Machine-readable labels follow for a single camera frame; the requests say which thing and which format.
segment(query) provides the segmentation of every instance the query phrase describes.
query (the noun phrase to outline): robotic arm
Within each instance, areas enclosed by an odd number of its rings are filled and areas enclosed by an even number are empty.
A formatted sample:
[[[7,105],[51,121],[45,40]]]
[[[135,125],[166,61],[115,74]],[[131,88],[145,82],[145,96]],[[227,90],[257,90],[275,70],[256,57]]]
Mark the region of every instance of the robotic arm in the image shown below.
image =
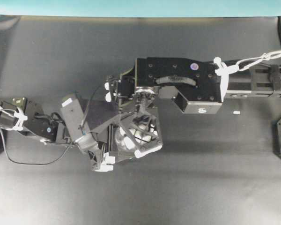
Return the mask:
[[[117,162],[162,148],[156,98],[172,99],[182,113],[190,114],[217,113],[224,98],[281,98],[281,66],[261,63],[276,57],[281,51],[225,63],[219,58],[138,58],[129,71],[107,78],[106,101],[68,95],[61,103],[63,119],[57,113],[44,115],[25,98],[0,102],[0,127],[58,144],[58,126],[63,124],[66,142],[60,145],[76,145],[89,157],[93,171],[112,171]],[[281,147],[277,154],[281,157]]]

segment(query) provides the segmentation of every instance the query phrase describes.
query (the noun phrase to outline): wire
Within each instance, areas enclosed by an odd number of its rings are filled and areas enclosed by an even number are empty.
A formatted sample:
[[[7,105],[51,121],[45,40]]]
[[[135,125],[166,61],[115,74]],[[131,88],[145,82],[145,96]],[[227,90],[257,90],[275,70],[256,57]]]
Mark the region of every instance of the wire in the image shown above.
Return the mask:
[[[103,84],[100,84],[98,87],[96,87],[96,89],[93,91],[93,93],[92,93],[90,99],[88,100],[88,103],[87,103],[87,105],[86,105],[86,108],[85,108],[85,111],[84,111],[84,115],[83,115],[83,118],[82,118],[82,121],[81,121],[81,124],[80,124],[81,131],[82,131],[82,128],[83,128],[83,126],[84,126],[86,117],[87,117],[87,115],[88,115],[88,113],[89,113],[89,104],[90,104],[90,102],[93,100],[93,98],[94,98],[94,96],[95,96],[95,93],[96,93],[96,92],[99,90],[99,88],[102,87],[103,85],[104,85],[104,83],[103,83]]]
[[[228,61],[225,61],[225,63],[227,62],[227,63],[232,63],[232,62],[238,62],[238,61],[240,61],[240,60],[228,60]],[[263,62],[261,62],[261,63],[259,63],[258,65],[261,65],[261,66],[265,66],[265,67],[268,67],[268,68],[271,68],[271,65],[269,65],[269,64],[266,64],[266,63],[263,63]]]
[[[69,143],[62,143],[62,142],[50,142],[50,141],[44,141],[45,144],[48,145],[57,145],[57,146],[68,146]]]
[[[70,149],[71,146],[73,146],[73,142],[70,143],[67,148],[63,151],[63,153],[58,157],[56,158],[55,160],[51,161],[51,162],[48,162],[48,163],[23,163],[23,162],[18,162],[18,161],[15,161],[13,159],[11,159],[8,155],[8,152],[6,150],[6,145],[5,145],[5,138],[4,138],[4,135],[3,135],[3,132],[2,132],[2,129],[1,129],[1,126],[0,126],[0,135],[1,135],[1,139],[2,139],[2,145],[3,145],[3,150],[5,152],[5,155],[7,156],[7,158],[13,162],[13,163],[16,163],[16,164],[21,164],[21,165],[49,165],[49,164],[53,164],[55,162],[57,162],[58,160],[60,160],[61,158],[63,158],[63,156],[67,153],[67,151]]]
[[[51,116],[37,114],[37,115],[34,116],[34,118],[35,119],[45,119],[45,120],[48,120],[50,125],[52,123],[54,123],[54,122],[61,123],[62,125],[64,125],[66,127],[65,121],[61,118],[61,116],[57,112],[51,113]]]

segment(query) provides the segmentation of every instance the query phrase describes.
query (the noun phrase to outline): black table surface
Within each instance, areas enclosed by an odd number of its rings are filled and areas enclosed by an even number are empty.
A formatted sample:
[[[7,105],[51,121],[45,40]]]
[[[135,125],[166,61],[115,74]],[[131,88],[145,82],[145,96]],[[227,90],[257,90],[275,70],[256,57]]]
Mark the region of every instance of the black table surface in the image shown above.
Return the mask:
[[[63,96],[89,96],[137,57],[230,60],[279,48],[274,17],[23,16],[0,30],[0,99],[28,97],[51,113]],[[103,88],[95,98],[104,96]],[[91,172],[78,149],[49,166],[14,165],[1,153],[0,224],[281,225],[281,160],[273,154],[281,99],[227,99],[216,115],[157,105],[164,147],[113,172]],[[7,149],[29,162],[63,150],[13,132]]]

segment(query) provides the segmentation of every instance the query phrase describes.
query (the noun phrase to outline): white plastic clip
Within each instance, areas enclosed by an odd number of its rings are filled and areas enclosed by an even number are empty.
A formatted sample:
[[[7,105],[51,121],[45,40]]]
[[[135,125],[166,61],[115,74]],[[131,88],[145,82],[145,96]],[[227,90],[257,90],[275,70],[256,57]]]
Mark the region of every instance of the white plastic clip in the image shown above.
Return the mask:
[[[28,117],[24,115],[23,110],[17,107],[18,112],[14,113],[14,117],[18,118],[18,121],[11,130],[22,131],[24,121],[28,120]]]
[[[238,65],[227,66],[224,62],[222,62],[220,57],[215,57],[214,64],[216,64],[219,68],[215,70],[215,73],[218,76],[221,76],[221,98],[222,102],[224,101],[224,97],[228,90],[229,84],[229,75],[236,73],[239,70]]]

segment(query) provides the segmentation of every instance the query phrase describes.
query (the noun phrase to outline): small white piece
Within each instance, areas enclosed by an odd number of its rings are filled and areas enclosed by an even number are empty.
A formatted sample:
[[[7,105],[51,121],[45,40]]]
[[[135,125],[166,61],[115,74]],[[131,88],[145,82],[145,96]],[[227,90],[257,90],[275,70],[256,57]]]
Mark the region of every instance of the small white piece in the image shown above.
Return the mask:
[[[135,155],[136,158],[141,158],[141,157],[144,157],[145,155],[147,155],[149,153],[160,150],[162,147],[163,147],[162,145],[159,145],[159,146],[156,146],[155,148],[152,148],[152,149],[144,151],[144,152],[141,152],[139,149],[137,149],[134,152],[134,155]]]
[[[100,169],[95,170],[96,172],[108,172],[113,171],[113,165],[101,165]]]
[[[105,101],[106,102],[111,102],[111,93],[108,92],[106,95],[105,95]]]
[[[104,87],[105,87],[106,90],[109,90],[109,83],[106,82],[106,83],[104,84]]]
[[[115,164],[116,163],[116,158],[114,156],[110,156],[109,152],[104,153],[104,164]]]
[[[67,106],[68,104],[70,104],[70,103],[72,103],[73,101],[72,101],[72,99],[71,98],[68,98],[66,101],[64,101],[63,103],[61,103],[61,106],[62,107],[65,107],[65,106]]]

